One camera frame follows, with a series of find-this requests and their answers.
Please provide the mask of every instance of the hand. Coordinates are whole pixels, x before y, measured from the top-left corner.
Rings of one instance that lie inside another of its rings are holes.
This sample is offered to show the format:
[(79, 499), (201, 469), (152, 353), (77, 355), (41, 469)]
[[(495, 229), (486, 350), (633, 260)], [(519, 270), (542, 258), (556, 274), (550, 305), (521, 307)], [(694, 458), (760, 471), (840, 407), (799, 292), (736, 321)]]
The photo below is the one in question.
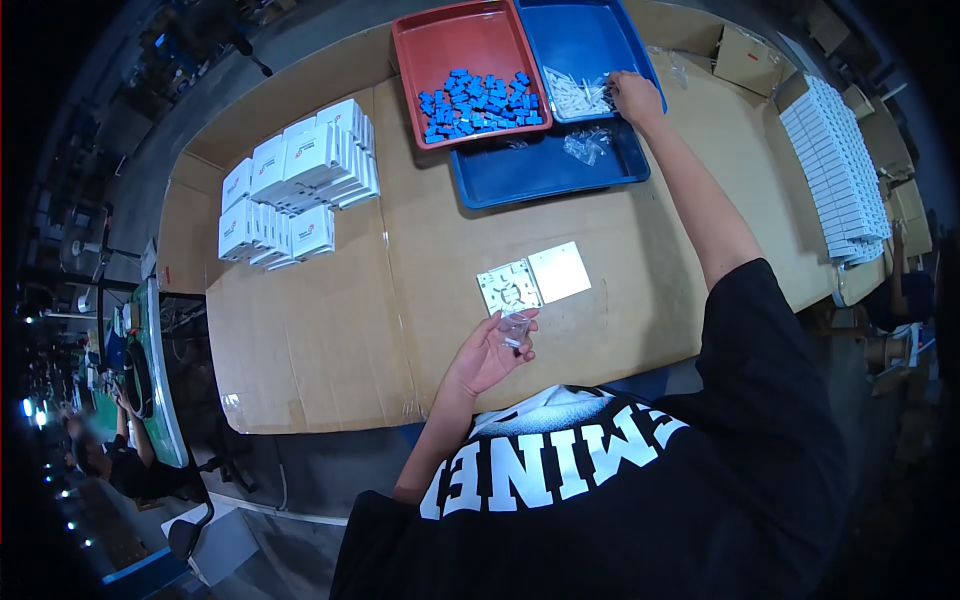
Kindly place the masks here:
[[(520, 312), (531, 320), (538, 313), (539, 310), (536, 308)], [(536, 357), (529, 335), (519, 348), (512, 348), (503, 343), (504, 336), (499, 325), (500, 311), (496, 311), (492, 317), (480, 322), (460, 346), (457, 355), (453, 357), (453, 362), (450, 363), (441, 382), (441, 389), (457, 386), (476, 399), (477, 396), (502, 381), (514, 369), (529, 363)], [(537, 329), (537, 322), (531, 321), (529, 331), (537, 331)]]
[(660, 91), (645, 77), (630, 71), (613, 71), (607, 78), (607, 87), (620, 116), (641, 133), (666, 122)]
[(117, 403), (117, 406), (127, 411), (127, 414), (132, 415), (133, 409), (130, 407), (130, 399), (127, 398), (127, 391), (123, 389), (120, 384), (113, 383), (113, 401)]
[(903, 246), (906, 244), (906, 228), (903, 226), (903, 220), (897, 219), (894, 221), (891, 230), (893, 231), (894, 251), (903, 250)]

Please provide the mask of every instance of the white wall plate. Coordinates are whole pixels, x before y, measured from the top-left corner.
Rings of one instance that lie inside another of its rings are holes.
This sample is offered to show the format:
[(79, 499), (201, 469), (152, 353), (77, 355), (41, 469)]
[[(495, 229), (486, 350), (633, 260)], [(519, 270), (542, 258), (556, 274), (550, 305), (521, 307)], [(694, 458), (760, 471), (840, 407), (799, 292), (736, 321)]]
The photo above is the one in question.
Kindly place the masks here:
[(477, 282), (491, 315), (498, 310), (520, 311), (543, 306), (526, 258), (481, 273)]
[(576, 242), (567, 242), (477, 276), (487, 311), (524, 310), (590, 289)]

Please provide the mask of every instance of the stacked white boxes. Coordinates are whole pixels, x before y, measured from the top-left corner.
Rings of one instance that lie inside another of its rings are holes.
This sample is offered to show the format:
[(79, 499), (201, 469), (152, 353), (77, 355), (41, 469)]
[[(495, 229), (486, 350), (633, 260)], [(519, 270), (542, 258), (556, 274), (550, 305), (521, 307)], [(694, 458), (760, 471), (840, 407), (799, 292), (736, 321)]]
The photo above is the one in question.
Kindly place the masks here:
[[(324, 108), (257, 146), (224, 180), (220, 257), (273, 270), (334, 252), (332, 209), (379, 195), (370, 117), (354, 100)], [(235, 221), (249, 235), (232, 233)]]
[(870, 262), (883, 254), (883, 240), (891, 235), (874, 164), (840, 93), (805, 77), (809, 90), (780, 120), (804, 168), (830, 258)]

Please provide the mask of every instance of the red tray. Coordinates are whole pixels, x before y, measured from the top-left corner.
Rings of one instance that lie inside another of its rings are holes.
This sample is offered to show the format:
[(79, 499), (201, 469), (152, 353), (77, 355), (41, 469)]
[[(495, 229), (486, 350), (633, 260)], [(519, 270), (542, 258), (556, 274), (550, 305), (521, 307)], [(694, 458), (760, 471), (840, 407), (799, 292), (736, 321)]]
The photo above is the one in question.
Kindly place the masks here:
[[(402, 16), (394, 21), (394, 45), (414, 135), (424, 150), (553, 126), (540, 70), (512, 0), (474, 0)], [(427, 117), (420, 111), (417, 96), (422, 91), (432, 94), (443, 89), (451, 69), (466, 69), (480, 77), (492, 74), (506, 84), (517, 71), (523, 71), (530, 78), (529, 90), (540, 99), (536, 111), (543, 123), (427, 144), (423, 141)]]

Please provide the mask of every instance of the factory floor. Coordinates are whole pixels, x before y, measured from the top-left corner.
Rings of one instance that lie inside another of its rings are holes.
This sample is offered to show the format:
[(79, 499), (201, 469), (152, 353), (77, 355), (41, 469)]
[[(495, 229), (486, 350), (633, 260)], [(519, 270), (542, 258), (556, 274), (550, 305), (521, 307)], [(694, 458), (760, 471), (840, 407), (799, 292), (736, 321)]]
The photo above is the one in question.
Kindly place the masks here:
[[(253, 34), (252, 44), (260, 59), (276, 72), (341, 37), (443, 4), (447, 2), (306, 0)], [(810, 43), (791, 23), (774, 27), (772, 17), (758, 0), (680, 4), (716, 12), (773, 40), (779, 39), (780, 31), (800, 40), (800, 45)], [(810, 53), (813, 59), (800, 60), (785, 44), (783, 50), (807, 68), (825, 66), (822, 55), (815, 52)], [(250, 60), (231, 52), (211, 65), (209, 72), (154, 127), (108, 191), (108, 200), (115, 206), (113, 247), (143, 251), (148, 240), (157, 234), (167, 178), (180, 150), (218, 111), (262, 81), (263, 76)], [(107, 276), (139, 280), (137, 267), (127, 261), (114, 261)], [(870, 397), (863, 349), (853, 340), (811, 339), (811, 343), (818, 345), (816, 356), (828, 380), (830, 403), (851, 450), (852, 473), (862, 484), (863, 493), (869, 495), (872, 482), (882, 479), (893, 453), (900, 401), (895, 397)], [(664, 391), (696, 389), (699, 377), (693, 362), (687, 361), (618, 385), (640, 391), (643, 396), (658, 396)], [(293, 513), (348, 516), (359, 492), (391, 492), (419, 429), (409, 425), (315, 435), (245, 436), (242, 442), (252, 444), (254, 452), (238, 463), (259, 490), (247, 494), (235, 484), (222, 483), (216, 474), (208, 476), (206, 483), (212, 492), (274, 508), (285, 504), (286, 510)], [(203, 451), (198, 449), (197, 453), (198, 461), (202, 461)], [(218, 584), (214, 595), (253, 599), (325, 597), (343, 528), (255, 512), (245, 512), (245, 516), (261, 550)], [(143, 530), (141, 535), (150, 544), (163, 542), (156, 536), (158, 516), (146, 512), (131, 513), (128, 517), (135, 521), (138, 531)]]

